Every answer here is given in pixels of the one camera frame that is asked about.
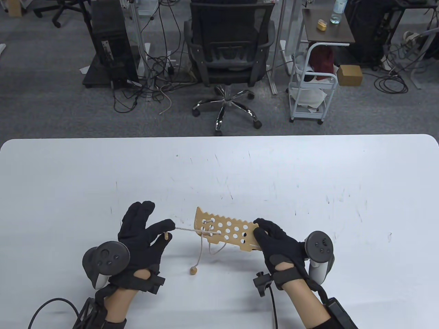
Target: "office chair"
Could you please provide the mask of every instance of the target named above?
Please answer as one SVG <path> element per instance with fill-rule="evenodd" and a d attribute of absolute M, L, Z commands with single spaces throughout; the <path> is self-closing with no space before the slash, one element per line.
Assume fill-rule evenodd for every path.
<path fill-rule="evenodd" d="M 75 5 L 77 5 L 79 3 L 79 0 L 72 0 L 72 1 L 56 0 L 56 2 L 57 2 L 57 4 L 54 5 L 54 6 L 37 8 L 37 9 L 34 9 L 33 12 L 35 13 L 35 15 L 38 18 L 42 18 L 43 17 L 43 14 L 42 14 L 43 12 L 56 10 L 57 12 L 55 13 L 55 15 L 52 18 L 52 23 L 57 28 L 61 27 L 60 22 L 58 22 L 58 18 L 61 16 L 62 12 L 65 9 L 69 9 L 69 10 L 73 10 L 73 11 L 77 11 L 79 13 L 82 13 L 81 8 L 74 7 Z"/>
<path fill-rule="evenodd" d="M 274 42 L 275 27 L 270 20 L 274 4 L 207 4 L 192 2 L 192 20 L 184 22 L 184 40 L 187 43 L 192 70 L 205 86 L 215 86 L 219 99 L 199 101 L 192 115 L 200 115 L 199 107 L 207 103 L 221 103 L 215 123 L 215 135 L 221 136 L 226 108 L 234 106 L 253 119 L 256 129 L 262 127 L 256 114 L 236 101 L 247 95 L 248 89 L 232 94 L 231 85 L 247 83 L 253 87 L 266 73 L 266 61 Z"/>

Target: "chair base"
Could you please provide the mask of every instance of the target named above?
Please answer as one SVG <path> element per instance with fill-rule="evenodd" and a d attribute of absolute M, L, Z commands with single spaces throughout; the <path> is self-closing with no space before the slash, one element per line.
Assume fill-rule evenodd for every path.
<path fill-rule="evenodd" d="M 61 14 L 64 10 L 69 9 L 69 10 L 73 10 L 73 11 L 77 11 L 79 13 L 82 13 L 82 10 L 80 8 L 74 7 L 74 5 L 76 5 L 76 4 L 78 4 L 77 0 L 73 0 L 73 1 L 69 1 L 69 2 L 60 1 L 57 5 L 43 7 L 43 8 L 37 8 L 37 9 L 34 9 L 33 12 L 35 13 L 35 15 L 38 18 L 42 18 L 43 12 L 56 10 L 57 12 L 55 13 L 55 15 L 52 18 L 52 23 L 55 27 L 57 27 L 59 29 L 61 27 L 61 24 L 60 24 L 60 22 L 58 22 L 58 19 L 60 18 Z"/>
<path fill-rule="evenodd" d="M 221 126 L 223 124 L 224 115 L 226 113 L 227 107 L 237 107 L 241 110 L 243 110 L 245 113 L 247 113 L 252 119 L 253 119 L 253 127 L 256 129 L 259 129 L 262 127 L 261 121 L 258 120 L 258 117 L 256 114 L 251 110 L 250 108 L 246 107 L 244 104 L 241 104 L 237 101 L 235 101 L 236 98 L 241 96 L 247 96 L 248 99 L 255 98 L 255 94 L 248 90 L 242 90 L 238 92 L 235 95 L 232 95 L 231 93 L 231 86 L 225 86 L 223 88 L 222 86 L 215 86 L 215 94 L 222 97 L 221 99 L 209 99 L 209 100 L 201 100 L 198 103 L 195 104 L 195 106 L 192 108 L 192 115 L 194 117 L 200 116 L 200 110 L 198 109 L 203 104 L 208 103 L 221 103 L 221 110 L 219 111 L 218 117 L 216 118 L 215 122 L 215 136 L 222 136 L 223 133 L 221 132 Z"/>

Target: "cardboard box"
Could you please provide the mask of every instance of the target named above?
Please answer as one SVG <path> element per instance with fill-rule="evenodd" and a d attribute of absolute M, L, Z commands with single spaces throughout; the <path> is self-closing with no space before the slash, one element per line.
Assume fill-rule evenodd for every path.
<path fill-rule="evenodd" d="M 358 65 L 340 65 L 337 78 L 341 86 L 358 87 L 363 81 L 363 73 Z"/>

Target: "chair backrest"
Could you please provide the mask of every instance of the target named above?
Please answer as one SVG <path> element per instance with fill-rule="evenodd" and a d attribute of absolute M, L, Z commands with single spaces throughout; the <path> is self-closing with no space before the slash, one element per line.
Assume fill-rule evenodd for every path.
<path fill-rule="evenodd" d="M 202 46 L 206 66 L 252 67 L 257 47 L 268 41 L 273 7 L 256 0 L 192 0 L 192 41 Z"/>

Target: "chrome chair leg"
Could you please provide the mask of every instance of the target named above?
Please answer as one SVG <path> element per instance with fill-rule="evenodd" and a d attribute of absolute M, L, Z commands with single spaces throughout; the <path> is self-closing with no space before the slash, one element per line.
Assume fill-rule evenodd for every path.
<path fill-rule="evenodd" d="M 219 111 L 218 117 L 216 118 L 215 123 L 215 135 L 221 136 L 221 125 L 223 124 L 224 114 L 226 113 L 226 104 L 223 104 L 221 107 L 221 111 Z"/>
<path fill-rule="evenodd" d="M 226 91 L 224 90 L 223 86 L 217 85 L 215 86 L 215 94 L 224 97 L 226 95 Z"/>
<path fill-rule="evenodd" d="M 250 90 L 248 90 L 248 89 L 241 90 L 241 91 L 238 92 L 237 94 L 233 95 L 233 96 L 232 96 L 232 99 L 234 99 L 234 98 L 238 98 L 238 97 L 241 97 L 241 96 L 245 96 L 245 95 L 247 95 L 247 94 L 249 94 L 249 93 L 252 93 L 252 92 L 251 92 Z"/>
<path fill-rule="evenodd" d="M 196 103 L 196 105 L 192 108 L 192 110 L 196 110 L 198 109 L 199 106 L 206 104 L 206 103 L 218 103 L 218 102 L 222 102 L 223 100 L 201 100 L 198 103 Z"/>
<path fill-rule="evenodd" d="M 232 101 L 232 104 L 234 106 L 236 106 L 237 108 L 240 108 L 241 110 L 243 110 L 244 112 L 246 112 L 248 115 L 250 115 L 252 117 L 252 119 L 253 119 L 253 127 L 255 127 L 256 129 L 259 129 L 259 128 L 262 127 L 261 121 L 258 120 L 258 117 L 256 116 L 256 114 L 253 112 L 252 109 L 248 108 L 244 104 L 235 102 L 234 100 Z"/>

